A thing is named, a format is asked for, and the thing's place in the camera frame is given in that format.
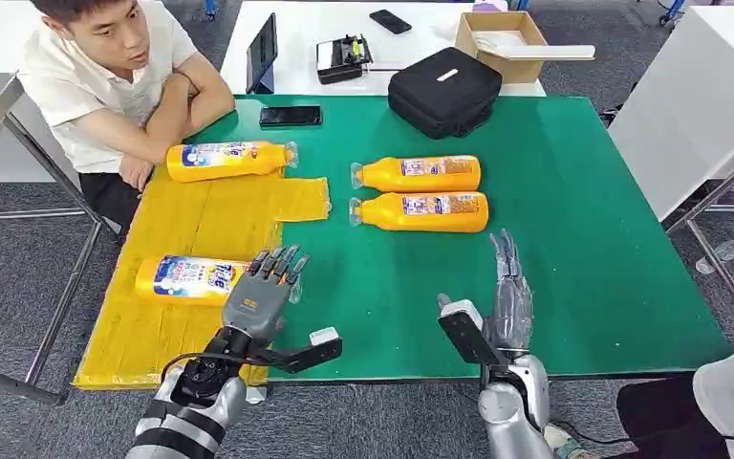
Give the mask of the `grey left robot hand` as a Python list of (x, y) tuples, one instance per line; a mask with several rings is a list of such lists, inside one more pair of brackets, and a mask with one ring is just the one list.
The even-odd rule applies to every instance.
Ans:
[(258, 252), (232, 288), (222, 323), (258, 346), (270, 345), (284, 325), (283, 307), (301, 295), (298, 283), (310, 256), (299, 250), (292, 244)]

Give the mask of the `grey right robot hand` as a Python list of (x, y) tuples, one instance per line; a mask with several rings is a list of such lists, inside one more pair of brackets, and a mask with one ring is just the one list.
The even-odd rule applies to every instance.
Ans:
[(501, 364), (529, 351), (532, 294), (517, 246), (506, 229), (489, 238), (495, 249), (497, 276), (490, 314), (482, 317), (467, 298), (437, 295), (438, 323), (468, 363)]

